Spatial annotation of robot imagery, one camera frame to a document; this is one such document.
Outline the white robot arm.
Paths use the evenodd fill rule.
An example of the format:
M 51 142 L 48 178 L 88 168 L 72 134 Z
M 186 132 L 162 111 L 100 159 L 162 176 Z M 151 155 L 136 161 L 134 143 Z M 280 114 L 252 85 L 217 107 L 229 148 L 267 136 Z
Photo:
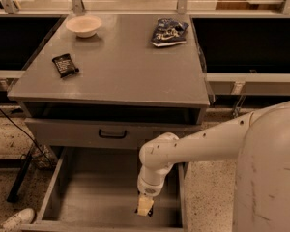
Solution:
M 174 164 L 233 158 L 232 232 L 290 232 L 290 101 L 183 138 L 167 132 L 145 143 L 137 213 L 149 214 Z

